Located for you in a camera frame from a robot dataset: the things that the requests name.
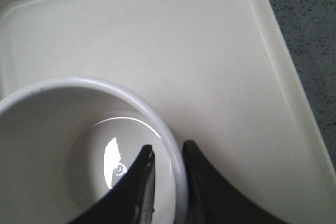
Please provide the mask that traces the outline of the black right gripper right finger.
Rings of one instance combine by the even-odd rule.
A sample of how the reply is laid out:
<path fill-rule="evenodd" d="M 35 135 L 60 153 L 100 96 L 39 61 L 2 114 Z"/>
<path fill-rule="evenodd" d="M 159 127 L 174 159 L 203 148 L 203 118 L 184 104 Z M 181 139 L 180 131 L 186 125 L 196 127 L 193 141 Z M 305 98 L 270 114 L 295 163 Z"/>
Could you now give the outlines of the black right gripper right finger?
<path fill-rule="evenodd" d="M 233 187 L 196 142 L 183 144 L 188 181 L 188 223 L 284 223 Z"/>

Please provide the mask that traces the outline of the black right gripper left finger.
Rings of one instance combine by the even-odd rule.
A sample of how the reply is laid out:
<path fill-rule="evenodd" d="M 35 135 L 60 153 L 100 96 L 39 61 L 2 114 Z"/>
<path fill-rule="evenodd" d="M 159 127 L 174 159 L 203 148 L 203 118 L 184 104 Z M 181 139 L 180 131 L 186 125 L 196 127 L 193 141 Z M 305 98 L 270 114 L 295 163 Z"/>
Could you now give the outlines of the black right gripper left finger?
<path fill-rule="evenodd" d="M 71 223 L 151 223 L 154 198 L 155 153 L 144 145 L 113 189 Z"/>

